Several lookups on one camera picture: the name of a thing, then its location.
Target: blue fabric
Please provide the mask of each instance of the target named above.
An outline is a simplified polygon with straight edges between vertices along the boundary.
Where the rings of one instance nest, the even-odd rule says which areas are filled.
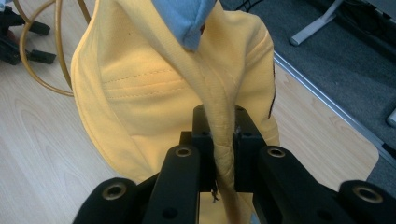
[[[200,29],[216,0],[152,0],[152,3],[180,45],[197,50]]]

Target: yellow hoodie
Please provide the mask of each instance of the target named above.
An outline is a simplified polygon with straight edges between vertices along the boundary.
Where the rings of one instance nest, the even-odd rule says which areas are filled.
[[[191,130],[193,108],[203,104],[224,206],[203,195],[200,223],[249,223],[251,195],[233,190],[234,106],[247,110],[268,145],[278,145],[273,43],[258,17],[223,11],[217,2],[190,51],[150,0],[96,0],[71,70],[89,137],[136,183],[160,171],[180,132]]]

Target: wood grain surface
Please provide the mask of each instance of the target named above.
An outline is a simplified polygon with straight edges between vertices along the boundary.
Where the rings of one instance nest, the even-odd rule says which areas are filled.
[[[31,14],[43,0],[21,1]],[[92,12],[94,1],[86,1]],[[53,27],[53,7],[38,19]],[[66,63],[87,24],[77,1],[64,1]],[[12,29],[16,35],[21,27]],[[55,53],[49,36],[28,36],[28,49]],[[48,83],[68,90],[58,63],[31,63]],[[276,67],[274,115],[281,144],[322,184],[338,189],[348,179],[365,179],[378,153],[330,108]],[[74,99],[48,91],[23,65],[0,62],[0,223],[71,223],[92,190],[118,176],[83,130]]]

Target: black object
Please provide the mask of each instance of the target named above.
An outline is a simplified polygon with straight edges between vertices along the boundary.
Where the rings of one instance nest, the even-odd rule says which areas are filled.
[[[12,65],[21,61],[19,46],[8,37],[8,30],[10,26],[24,24],[23,18],[14,13],[11,7],[6,7],[3,12],[0,12],[0,60]],[[44,23],[34,21],[29,31],[39,35],[48,35],[50,28]],[[26,57],[30,61],[51,64],[56,55],[34,49],[32,51],[26,50]]]
[[[235,190],[253,193],[260,222],[394,223],[396,200],[364,181],[344,182],[339,192],[320,185],[283,147],[266,146],[248,112],[237,106]],[[192,132],[169,149],[161,171],[136,185],[115,178],[99,185],[74,224],[198,223],[199,193],[215,191],[213,143],[204,108],[194,109]]]

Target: gray carpet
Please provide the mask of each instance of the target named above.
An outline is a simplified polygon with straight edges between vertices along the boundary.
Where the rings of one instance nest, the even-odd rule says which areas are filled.
[[[386,123],[396,108],[396,28],[382,17],[367,18],[350,5],[299,47],[289,38],[320,17],[331,0],[222,0],[226,10],[258,15],[275,51],[332,99],[350,117],[396,151],[396,129]],[[381,158],[369,177],[396,197],[396,172]]]

